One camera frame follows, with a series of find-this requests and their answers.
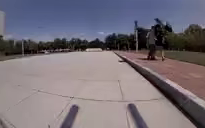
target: brick paving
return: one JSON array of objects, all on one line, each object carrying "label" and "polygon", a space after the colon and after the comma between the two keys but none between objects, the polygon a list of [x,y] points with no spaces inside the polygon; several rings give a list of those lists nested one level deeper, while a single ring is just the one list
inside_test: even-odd
[{"label": "brick paving", "polygon": [[204,66],[172,59],[166,59],[164,62],[162,62],[160,58],[156,61],[148,61],[146,60],[146,55],[134,52],[118,51],[116,53],[152,69],[205,100]]}]

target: grass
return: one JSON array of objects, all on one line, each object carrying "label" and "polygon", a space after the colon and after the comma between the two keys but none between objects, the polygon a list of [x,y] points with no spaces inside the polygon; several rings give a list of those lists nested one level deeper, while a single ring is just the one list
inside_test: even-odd
[{"label": "grass", "polygon": [[[148,51],[143,50],[141,53],[147,54]],[[200,52],[187,52],[187,51],[165,51],[166,58],[189,62],[205,66],[205,53]]]},{"label": "grass", "polygon": [[10,55],[10,56],[0,56],[0,61],[6,61],[6,60],[11,60],[11,59],[17,59],[17,58],[22,58],[22,57],[30,57],[30,56],[35,56],[35,54],[33,55]]}]

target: blue sky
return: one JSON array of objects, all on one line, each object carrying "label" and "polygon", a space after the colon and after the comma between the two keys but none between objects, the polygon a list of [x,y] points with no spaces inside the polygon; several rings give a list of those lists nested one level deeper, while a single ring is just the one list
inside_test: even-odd
[{"label": "blue sky", "polygon": [[158,17],[174,30],[205,26],[205,0],[0,0],[7,38],[53,40],[56,37],[103,39],[132,33],[134,20],[149,28]]}]

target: curb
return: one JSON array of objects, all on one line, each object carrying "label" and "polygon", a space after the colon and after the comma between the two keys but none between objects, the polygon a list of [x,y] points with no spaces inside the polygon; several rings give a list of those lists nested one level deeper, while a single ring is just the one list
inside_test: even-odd
[{"label": "curb", "polygon": [[177,83],[166,79],[151,69],[144,67],[133,60],[117,56],[127,62],[137,72],[156,86],[169,100],[171,100],[197,127],[205,128],[205,101],[190,91],[182,88]]}]

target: concrete pavement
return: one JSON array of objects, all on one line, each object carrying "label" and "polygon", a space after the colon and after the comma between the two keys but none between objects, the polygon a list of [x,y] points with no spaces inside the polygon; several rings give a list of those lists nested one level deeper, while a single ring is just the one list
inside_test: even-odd
[{"label": "concrete pavement", "polygon": [[12,128],[59,128],[73,104],[73,128],[134,128],[134,103],[149,128],[195,126],[112,52],[75,52],[0,62],[0,117]]}]

